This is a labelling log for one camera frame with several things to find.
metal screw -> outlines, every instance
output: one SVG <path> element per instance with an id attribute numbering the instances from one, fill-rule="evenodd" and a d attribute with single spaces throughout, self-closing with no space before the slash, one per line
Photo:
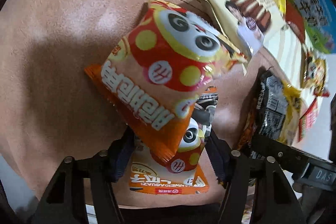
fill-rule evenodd
<path id="1" fill-rule="evenodd" d="M 268 156 L 267 161 L 273 164 L 275 163 L 275 158 L 273 158 L 272 156 Z"/>
<path id="2" fill-rule="evenodd" d="M 107 154 L 108 154 L 107 150 L 102 150 L 102 151 L 99 152 L 99 156 L 101 156 L 101 157 L 106 157 Z"/>
<path id="3" fill-rule="evenodd" d="M 235 157 L 239 157 L 240 156 L 240 152 L 238 150 L 232 150 L 231 154 Z"/>
<path id="4" fill-rule="evenodd" d="M 71 162 L 72 162 L 72 157 L 71 157 L 71 156 L 66 157 L 66 158 L 64 159 L 64 162 L 65 162 L 66 164 L 71 163 Z"/>

chocolate cake picture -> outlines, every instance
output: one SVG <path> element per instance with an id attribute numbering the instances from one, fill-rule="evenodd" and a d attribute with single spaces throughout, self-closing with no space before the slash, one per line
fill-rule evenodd
<path id="1" fill-rule="evenodd" d="M 271 13 L 256 0 L 230 0 L 235 3 L 244 17 L 252 17 L 260 31 L 267 31 L 271 23 Z"/>

orange snack food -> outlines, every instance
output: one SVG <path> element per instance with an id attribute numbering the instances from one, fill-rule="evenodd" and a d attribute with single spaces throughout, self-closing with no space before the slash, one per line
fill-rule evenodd
<path id="1" fill-rule="evenodd" d="M 194 103 L 213 77 L 244 61 L 213 34 L 213 27 L 201 20 L 195 23 L 193 16 L 168 1 L 149 0 L 144 18 L 105 63 L 85 68 L 163 162 L 175 155 Z"/>

black snack package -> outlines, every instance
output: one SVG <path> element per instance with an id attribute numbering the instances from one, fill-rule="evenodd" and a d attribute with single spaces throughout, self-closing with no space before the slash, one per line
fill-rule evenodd
<path id="1" fill-rule="evenodd" d="M 260 77 L 260 87 L 254 134 L 279 140 L 288 107 L 288 102 L 283 94 L 284 86 L 279 78 L 270 71 L 266 71 Z M 254 151 L 251 151 L 250 156 L 253 159 L 263 158 Z"/>

brown leather surface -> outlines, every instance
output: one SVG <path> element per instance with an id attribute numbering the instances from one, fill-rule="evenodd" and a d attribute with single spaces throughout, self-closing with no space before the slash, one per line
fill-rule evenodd
<path id="1" fill-rule="evenodd" d="M 65 156 L 91 157 L 126 128 L 100 96 L 83 69 L 102 63 L 120 37 L 146 10 L 147 0 L 7 0 L 0 11 L 0 152 L 41 197 Z M 201 16 L 197 3 L 168 0 Z M 262 49 L 243 77 L 236 66 L 217 80 L 219 105 L 213 124 L 230 145 L 245 124 L 260 67 L 283 76 Z M 162 207 L 220 202 L 206 153 L 201 166 L 210 183 L 206 194 L 155 196 L 128 189 L 128 172 L 114 185 L 119 204 Z"/>

